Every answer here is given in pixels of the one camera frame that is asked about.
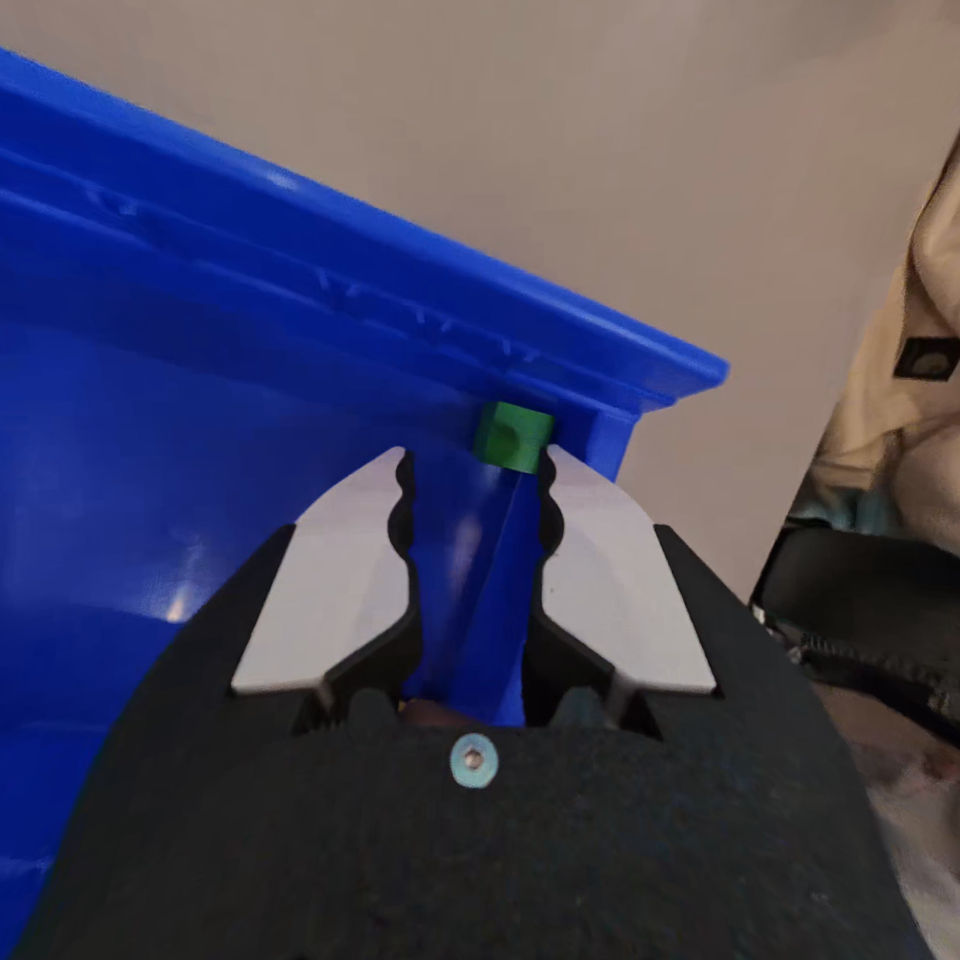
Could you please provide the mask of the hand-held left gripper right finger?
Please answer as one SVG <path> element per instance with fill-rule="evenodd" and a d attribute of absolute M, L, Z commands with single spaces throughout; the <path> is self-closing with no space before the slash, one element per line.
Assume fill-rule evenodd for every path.
<path fill-rule="evenodd" d="M 719 692 L 655 524 L 558 444 L 536 474 L 539 556 L 522 653 L 528 726 L 574 690 L 612 726 L 655 726 L 649 693 Z"/>

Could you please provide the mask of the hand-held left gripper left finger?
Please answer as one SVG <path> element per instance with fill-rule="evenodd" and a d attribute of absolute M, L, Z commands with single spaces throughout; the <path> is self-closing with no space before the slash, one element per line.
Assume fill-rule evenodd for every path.
<path fill-rule="evenodd" d="M 231 679 L 235 695 L 305 691 L 330 717 L 361 690 L 400 699 L 423 657 L 414 462 L 390 448 L 296 520 Z"/>

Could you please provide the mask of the blue plastic bin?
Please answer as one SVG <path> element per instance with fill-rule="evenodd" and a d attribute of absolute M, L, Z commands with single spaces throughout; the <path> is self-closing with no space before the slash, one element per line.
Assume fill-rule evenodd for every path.
<path fill-rule="evenodd" d="M 176 630 L 391 447 L 425 498 L 405 691 L 522 721 L 530 479 L 489 403 L 615 480 L 639 419 L 729 363 L 2 49 L 2 941 L 107 728 Z"/>

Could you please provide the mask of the person's cream sweatshirt torso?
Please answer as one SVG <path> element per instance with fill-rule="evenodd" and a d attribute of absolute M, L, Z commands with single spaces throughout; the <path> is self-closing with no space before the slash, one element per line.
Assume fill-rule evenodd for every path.
<path fill-rule="evenodd" d="M 807 479 L 825 503 L 883 503 L 907 536 L 958 554 L 959 146 L 912 226 Z"/>

